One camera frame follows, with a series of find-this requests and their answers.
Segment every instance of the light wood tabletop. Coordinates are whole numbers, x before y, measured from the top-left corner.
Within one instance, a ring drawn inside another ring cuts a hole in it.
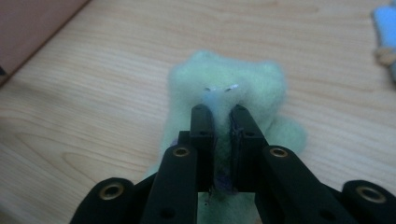
[[[0,222],[67,223],[99,181],[139,182],[168,71],[198,49],[280,63],[308,168],[338,190],[365,179],[396,194],[396,87],[371,18],[388,3],[91,1],[0,90]]]

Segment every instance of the soft fabric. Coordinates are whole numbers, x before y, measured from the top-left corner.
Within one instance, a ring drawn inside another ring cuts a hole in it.
[[[376,51],[378,61],[390,67],[396,80],[396,1],[389,6],[378,7],[374,11],[374,19],[381,45]]]
[[[207,105],[213,113],[217,146],[215,178],[228,176],[230,164],[229,114],[235,105],[246,107],[271,145],[298,153],[305,145],[304,129],[292,119],[277,114],[285,99],[286,84],[281,69],[272,62],[243,62],[198,51],[176,66],[169,76],[170,112],[163,131],[161,157],[179,131],[190,129],[191,108]],[[151,169],[154,173],[158,165]],[[213,190],[199,195],[198,223],[254,223],[258,213],[253,193]]]

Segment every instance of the brown box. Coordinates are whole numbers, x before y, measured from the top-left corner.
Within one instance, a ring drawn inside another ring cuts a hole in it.
[[[88,1],[0,1],[0,85]]]

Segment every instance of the wooden table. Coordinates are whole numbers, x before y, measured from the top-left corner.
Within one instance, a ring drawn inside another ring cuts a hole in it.
[[[0,222],[66,223],[99,181],[157,160],[167,74],[198,49],[275,60],[301,159],[340,189],[396,194],[396,88],[375,62],[388,1],[91,1],[0,90]]]

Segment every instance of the mint green stuffed animal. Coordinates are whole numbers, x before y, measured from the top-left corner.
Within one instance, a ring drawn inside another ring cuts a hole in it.
[[[179,131],[190,129],[191,109],[195,105],[207,105],[215,123],[215,183],[219,184],[210,197],[208,193],[199,194],[198,223],[243,224],[254,223],[258,218],[254,194],[231,192],[230,183],[224,181],[230,173],[229,114],[235,105],[249,110],[270,145],[288,147],[296,153],[303,150],[304,129],[277,114],[286,88],[284,76],[275,63],[242,62],[210,51],[197,51],[171,71],[170,112],[160,156],[173,144]],[[150,172],[157,170],[158,165]]]

